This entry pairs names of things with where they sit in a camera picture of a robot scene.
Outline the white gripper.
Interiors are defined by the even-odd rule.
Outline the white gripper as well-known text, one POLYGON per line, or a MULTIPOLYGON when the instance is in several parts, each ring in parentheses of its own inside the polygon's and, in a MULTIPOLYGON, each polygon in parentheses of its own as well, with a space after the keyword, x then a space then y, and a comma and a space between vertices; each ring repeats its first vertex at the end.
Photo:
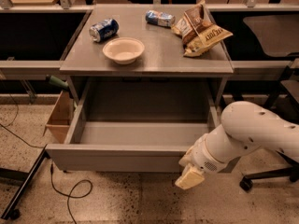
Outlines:
POLYGON ((204 178, 204 172, 216 174, 223 170, 227 164, 216 160, 207 148, 207 133, 200 137, 179 160, 179 165, 185 167, 175 185, 181 189, 191 189, 204 178))

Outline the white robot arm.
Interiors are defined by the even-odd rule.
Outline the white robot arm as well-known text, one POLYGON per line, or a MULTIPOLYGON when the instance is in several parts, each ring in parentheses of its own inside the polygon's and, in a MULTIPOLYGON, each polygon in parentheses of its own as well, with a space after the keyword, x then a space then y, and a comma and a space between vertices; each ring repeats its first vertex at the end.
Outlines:
POLYGON ((230 161, 260 148, 276 151, 289 168, 244 175, 240 187, 249 191, 253 180, 287 176, 299 179, 299 125, 282 119, 272 111, 247 101, 233 102, 221 113, 221 124, 201 136, 179 160, 183 167, 176 186, 190 189, 216 174, 230 161))

